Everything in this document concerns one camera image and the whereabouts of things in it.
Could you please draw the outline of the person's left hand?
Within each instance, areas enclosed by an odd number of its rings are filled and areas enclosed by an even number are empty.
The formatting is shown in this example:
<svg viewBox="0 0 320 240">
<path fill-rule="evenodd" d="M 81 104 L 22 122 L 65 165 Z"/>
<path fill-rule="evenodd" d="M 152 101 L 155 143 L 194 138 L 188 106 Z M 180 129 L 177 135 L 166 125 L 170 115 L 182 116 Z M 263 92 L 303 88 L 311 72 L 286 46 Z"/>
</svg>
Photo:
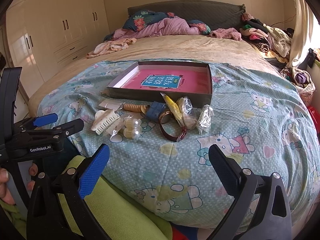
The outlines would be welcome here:
<svg viewBox="0 0 320 240">
<path fill-rule="evenodd" d="M 38 167 L 35 163 L 33 163 L 31 165 L 31 167 L 29 168 L 29 174 L 31 176 L 36 176 L 38 173 Z M 4 169 L 1 168 L 0 170 L 0 197 L 1 200 L 9 205 L 15 205 L 15 201 L 9 191 L 9 189 L 7 188 L 7 182 L 9 181 L 9 172 Z M 28 190 L 33 190 L 35 181 L 30 181 L 27 185 Z"/>
</svg>

